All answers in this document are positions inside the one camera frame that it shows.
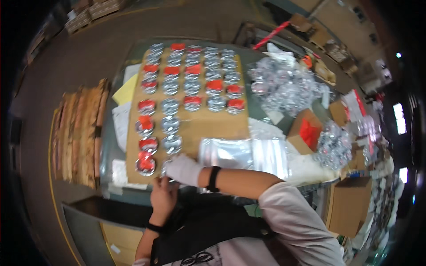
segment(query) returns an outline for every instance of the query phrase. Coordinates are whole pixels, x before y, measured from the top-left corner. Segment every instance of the black apron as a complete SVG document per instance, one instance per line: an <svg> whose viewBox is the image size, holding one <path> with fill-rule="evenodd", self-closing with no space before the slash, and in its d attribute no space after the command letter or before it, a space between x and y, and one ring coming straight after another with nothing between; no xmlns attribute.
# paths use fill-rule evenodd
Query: black apron
<svg viewBox="0 0 426 266"><path fill-rule="evenodd" d="M262 218L250 217L244 207L233 205L232 200L231 196L202 194L178 206L166 224L167 232L153 242L151 265L158 266L183 260L178 265L190 266L214 260L217 259L214 250L211 252L205 250L236 237L262 239L270 248L276 233ZM287 258L296 261L282 248L278 249L278 253L287 254L289 255Z"/></svg>

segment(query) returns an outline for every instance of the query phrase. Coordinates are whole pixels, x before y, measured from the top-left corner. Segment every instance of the concrete floor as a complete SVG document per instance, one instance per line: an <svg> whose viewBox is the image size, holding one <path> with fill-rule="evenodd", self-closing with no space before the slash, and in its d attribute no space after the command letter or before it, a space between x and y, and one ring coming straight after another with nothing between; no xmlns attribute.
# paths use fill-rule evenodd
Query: concrete floor
<svg viewBox="0 0 426 266"><path fill-rule="evenodd" d="M84 265L64 222L60 203L81 200L95 193L84 186L53 180L57 216L47 160L52 116L62 94L77 91L81 84L95 86L102 78L112 80L136 40L154 36L216 40L219 28L222 41L230 43L242 21L262 21L261 13L253 8L251 0L164 0L160 1L160 8L152 8L156 3L154 0L141 2L138 8L151 8L129 7L125 10L129 12L100 19L71 36L62 31L27 68L20 92L12 103L11 112L24 120L20 172L25 200L41 248L52 265L78 265L70 247ZM336 74L338 82L348 84L348 90L356 87L344 74Z"/></svg>

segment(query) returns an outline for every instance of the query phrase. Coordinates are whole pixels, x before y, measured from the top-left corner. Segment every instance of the white glove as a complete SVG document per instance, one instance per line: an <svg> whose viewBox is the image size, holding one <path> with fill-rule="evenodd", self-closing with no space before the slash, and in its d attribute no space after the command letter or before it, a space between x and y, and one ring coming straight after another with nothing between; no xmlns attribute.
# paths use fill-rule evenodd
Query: white glove
<svg viewBox="0 0 426 266"><path fill-rule="evenodd" d="M179 154L166 164L166 176L179 183L198 187L198 175L203 168L185 154Z"/></svg>

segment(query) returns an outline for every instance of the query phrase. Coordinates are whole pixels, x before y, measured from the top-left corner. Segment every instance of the black wristband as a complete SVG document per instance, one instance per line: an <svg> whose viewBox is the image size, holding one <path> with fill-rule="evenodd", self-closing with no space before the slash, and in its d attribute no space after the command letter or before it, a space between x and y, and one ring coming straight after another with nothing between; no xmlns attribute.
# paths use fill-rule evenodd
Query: black wristband
<svg viewBox="0 0 426 266"><path fill-rule="evenodd" d="M213 166L212 172L210 174L209 185L206 186L206 188L210 190L211 192L219 192L219 189L216 188L216 178L217 178L217 173L219 173L220 169L221 168L219 166Z"/></svg>
<svg viewBox="0 0 426 266"><path fill-rule="evenodd" d="M149 230L154 231L154 232L157 232L157 233L159 233L159 234L164 233L164 227L162 227L162 226L155 226L155 225L153 225L153 224L151 224L151 223L149 223L149 222L148 222L148 224L147 224L147 228L148 228Z"/></svg>

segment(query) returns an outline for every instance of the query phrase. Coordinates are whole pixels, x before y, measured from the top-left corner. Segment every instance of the hand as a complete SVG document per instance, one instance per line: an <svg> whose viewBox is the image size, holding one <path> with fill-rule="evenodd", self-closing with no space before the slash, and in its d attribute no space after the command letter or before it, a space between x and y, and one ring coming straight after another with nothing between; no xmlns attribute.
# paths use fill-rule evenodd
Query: hand
<svg viewBox="0 0 426 266"><path fill-rule="evenodd" d="M182 184L198 186L198 176L203 169L185 154L179 154L166 164L166 175Z"/></svg>
<svg viewBox="0 0 426 266"><path fill-rule="evenodd" d="M178 198L179 184L170 185L170 178L154 178L153 191L151 192L151 205L153 214L150 218L150 224L163 226L173 209Z"/></svg>

